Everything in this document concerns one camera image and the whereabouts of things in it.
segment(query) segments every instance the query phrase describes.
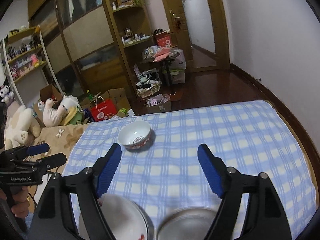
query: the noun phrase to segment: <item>bag handle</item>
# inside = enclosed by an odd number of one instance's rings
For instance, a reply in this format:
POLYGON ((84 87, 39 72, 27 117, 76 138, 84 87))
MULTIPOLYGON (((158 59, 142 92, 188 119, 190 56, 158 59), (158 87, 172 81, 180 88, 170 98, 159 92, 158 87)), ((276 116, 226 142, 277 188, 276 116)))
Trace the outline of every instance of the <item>bag handle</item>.
POLYGON ((97 108, 97 109, 98 109, 98 107, 97 107, 97 99, 98 99, 98 98, 102 99, 102 101, 104 102, 104 104, 106 104, 106 102, 104 101, 103 97, 101 97, 101 96, 94 96, 93 98, 95 98, 94 104, 96 105, 96 108, 97 108))

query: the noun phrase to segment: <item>finger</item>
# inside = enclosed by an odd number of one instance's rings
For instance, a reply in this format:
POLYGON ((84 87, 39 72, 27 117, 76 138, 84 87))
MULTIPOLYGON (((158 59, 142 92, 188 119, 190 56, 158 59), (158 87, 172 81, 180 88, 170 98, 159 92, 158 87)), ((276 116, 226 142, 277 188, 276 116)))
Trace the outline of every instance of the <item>finger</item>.
POLYGON ((22 189, 19 193, 13 196, 15 202, 25 202, 28 197, 28 189, 22 189))
POLYGON ((17 218, 26 218, 28 214, 29 214, 29 211, 24 211, 24 212, 15 214, 15 216, 16 216, 17 218))
POLYGON ((0 189, 0 198, 3 200, 7 200, 7 196, 5 195, 5 193, 2 191, 2 189, 0 189))
POLYGON ((18 203, 11 208, 13 214, 19 214, 28 210, 30 203, 28 200, 22 203, 18 203))

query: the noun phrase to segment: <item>screw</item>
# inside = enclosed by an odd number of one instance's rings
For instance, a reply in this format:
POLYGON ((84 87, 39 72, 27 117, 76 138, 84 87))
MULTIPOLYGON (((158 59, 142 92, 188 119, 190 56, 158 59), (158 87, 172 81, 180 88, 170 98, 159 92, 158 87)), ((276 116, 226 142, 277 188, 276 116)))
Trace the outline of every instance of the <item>screw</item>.
POLYGON ((85 174, 89 174, 89 173, 92 172, 92 168, 91 168, 91 167, 86 167, 86 168, 83 169, 83 172, 84 172, 85 174))
POLYGON ((53 179, 57 179, 59 177, 60 177, 60 173, 57 173, 57 172, 52 175, 53 179))
POLYGON ((227 168, 227 171, 230 173, 230 174, 233 174, 236 172, 236 169, 234 167, 228 167, 227 168))
POLYGON ((267 179, 268 178, 268 174, 266 174, 265 172, 260 173, 260 177, 263 179, 267 179))

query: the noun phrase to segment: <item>checkered bedsheet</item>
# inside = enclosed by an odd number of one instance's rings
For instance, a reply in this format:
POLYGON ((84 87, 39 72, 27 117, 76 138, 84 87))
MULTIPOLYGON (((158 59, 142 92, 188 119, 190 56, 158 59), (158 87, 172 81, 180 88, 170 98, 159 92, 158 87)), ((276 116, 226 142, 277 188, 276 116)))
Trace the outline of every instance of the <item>checkered bedsheet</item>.
MULTIPOLYGON (((276 111, 265 101, 234 103, 165 114, 149 114, 93 123, 73 148, 63 175, 78 173, 104 156, 122 127, 148 121, 155 131, 153 146, 123 155, 109 194, 140 205, 155 228, 169 212, 187 206, 218 210, 197 159, 197 147, 206 143, 226 166, 241 173, 266 172, 284 205, 292 238, 305 228, 316 211, 316 190, 299 144, 276 111)), ((76 220, 80 214, 76 198, 76 220)), ((233 237, 240 235, 248 196, 242 198, 233 237)))

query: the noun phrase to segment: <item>wall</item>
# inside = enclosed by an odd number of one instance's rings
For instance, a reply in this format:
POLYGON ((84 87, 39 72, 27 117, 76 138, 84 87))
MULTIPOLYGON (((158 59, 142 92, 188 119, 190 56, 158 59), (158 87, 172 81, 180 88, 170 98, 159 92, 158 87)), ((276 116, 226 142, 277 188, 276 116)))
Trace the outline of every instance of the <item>wall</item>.
POLYGON ((215 52, 208 0, 186 0, 183 7, 191 43, 215 52))
POLYGON ((223 0, 231 62, 262 78, 320 150, 320 23, 305 0, 223 0))
POLYGON ((162 0, 145 0, 152 30, 169 29, 162 0))
MULTIPOLYGON (((18 29, 21 25, 29 27, 28 0, 14 0, 0 21, 0 38, 7 36, 12 29, 18 29)), ((32 105, 40 98, 40 89, 47 85, 40 71, 30 73, 17 84, 18 91, 26 106, 32 105)))

